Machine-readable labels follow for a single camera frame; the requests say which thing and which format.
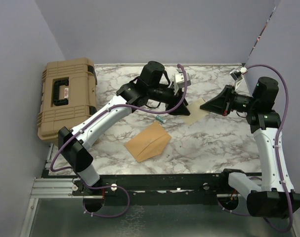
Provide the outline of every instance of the mounting bolt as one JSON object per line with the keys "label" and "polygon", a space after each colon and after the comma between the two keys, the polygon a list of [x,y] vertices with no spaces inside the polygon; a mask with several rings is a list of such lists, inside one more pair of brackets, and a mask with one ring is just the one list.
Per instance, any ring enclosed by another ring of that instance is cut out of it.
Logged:
{"label": "mounting bolt", "polygon": [[117,184],[112,184],[110,189],[111,191],[117,190]]}
{"label": "mounting bolt", "polygon": [[208,190],[210,187],[209,187],[208,183],[204,183],[203,188],[204,188],[204,190]]}
{"label": "mounting bolt", "polygon": [[79,189],[79,187],[77,187],[75,184],[72,186],[73,191],[77,191],[78,189]]}

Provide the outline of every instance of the case handle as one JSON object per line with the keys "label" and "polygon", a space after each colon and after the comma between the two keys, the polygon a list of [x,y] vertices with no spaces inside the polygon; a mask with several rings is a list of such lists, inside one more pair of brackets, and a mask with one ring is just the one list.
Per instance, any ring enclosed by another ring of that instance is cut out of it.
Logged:
{"label": "case handle", "polygon": [[57,80],[53,84],[53,104],[55,106],[61,106],[61,105],[68,105],[69,100],[68,99],[59,99],[60,95],[60,86],[62,85],[69,85],[69,80],[68,79],[62,79],[62,80]]}

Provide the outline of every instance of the paper sheet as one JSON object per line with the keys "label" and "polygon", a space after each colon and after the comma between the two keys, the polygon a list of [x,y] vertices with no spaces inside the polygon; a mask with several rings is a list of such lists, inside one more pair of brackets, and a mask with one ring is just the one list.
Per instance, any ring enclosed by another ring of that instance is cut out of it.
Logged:
{"label": "paper sheet", "polygon": [[193,101],[192,103],[190,103],[187,106],[187,108],[190,112],[190,116],[182,116],[181,117],[184,120],[185,124],[190,126],[193,123],[201,120],[207,114],[209,114],[208,111],[200,109],[200,106],[204,103],[205,103],[205,101],[202,98],[199,98],[198,100]]}

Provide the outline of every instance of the manila envelope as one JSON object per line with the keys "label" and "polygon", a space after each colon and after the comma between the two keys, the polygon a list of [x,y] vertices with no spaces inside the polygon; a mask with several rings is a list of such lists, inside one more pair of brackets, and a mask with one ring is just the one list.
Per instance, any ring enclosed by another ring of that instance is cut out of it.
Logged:
{"label": "manila envelope", "polygon": [[125,143],[125,147],[137,162],[141,162],[160,155],[170,139],[171,136],[155,121]]}

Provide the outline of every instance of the tan plastic case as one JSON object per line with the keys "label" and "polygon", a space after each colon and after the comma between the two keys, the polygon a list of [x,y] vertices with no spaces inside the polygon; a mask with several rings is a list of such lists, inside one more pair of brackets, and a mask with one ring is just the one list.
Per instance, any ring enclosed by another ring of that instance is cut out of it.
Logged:
{"label": "tan plastic case", "polygon": [[87,58],[48,63],[42,75],[38,136],[57,146],[57,133],[71,129],[96,112],[97,78]]}

